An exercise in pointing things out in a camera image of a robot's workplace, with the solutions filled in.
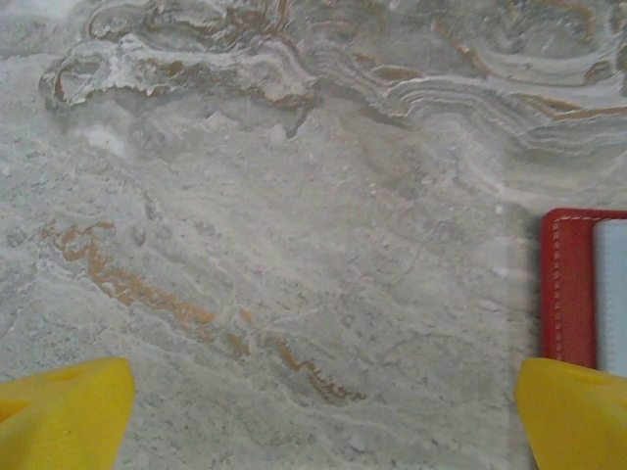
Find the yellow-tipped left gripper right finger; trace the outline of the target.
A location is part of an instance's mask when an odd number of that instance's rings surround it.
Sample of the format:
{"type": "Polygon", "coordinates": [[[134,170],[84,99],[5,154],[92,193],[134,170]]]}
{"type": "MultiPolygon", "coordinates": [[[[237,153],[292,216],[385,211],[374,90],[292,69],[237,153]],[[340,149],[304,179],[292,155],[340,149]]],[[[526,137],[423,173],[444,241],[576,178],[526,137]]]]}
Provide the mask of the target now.
{"type": "Polygon", "coordinates": [[[539,470],[627,470],[627,378],[533,357],[515,401],[539,470]]]}

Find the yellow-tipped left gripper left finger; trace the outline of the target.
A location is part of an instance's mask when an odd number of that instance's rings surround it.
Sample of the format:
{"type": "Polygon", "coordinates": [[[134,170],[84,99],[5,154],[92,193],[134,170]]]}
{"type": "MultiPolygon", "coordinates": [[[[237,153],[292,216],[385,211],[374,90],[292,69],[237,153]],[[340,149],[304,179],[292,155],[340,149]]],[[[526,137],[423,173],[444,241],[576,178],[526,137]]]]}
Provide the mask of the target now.
{"type": "Polygon", "coordinates": [[[113,470],[134,398],[121,357],[0,383],[0,470],[113,470]]]}

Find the red card holder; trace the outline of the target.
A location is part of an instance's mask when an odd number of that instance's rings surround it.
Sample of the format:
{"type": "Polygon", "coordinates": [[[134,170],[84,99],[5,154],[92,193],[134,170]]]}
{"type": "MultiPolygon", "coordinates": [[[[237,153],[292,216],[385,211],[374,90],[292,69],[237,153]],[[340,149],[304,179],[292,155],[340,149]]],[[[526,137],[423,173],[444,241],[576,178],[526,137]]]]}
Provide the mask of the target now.
{"type": "Polygon", "coordinates": [[[541,355],[597,367],[594,227],[627,211],[556,208],[540,228],[541,355]]]}

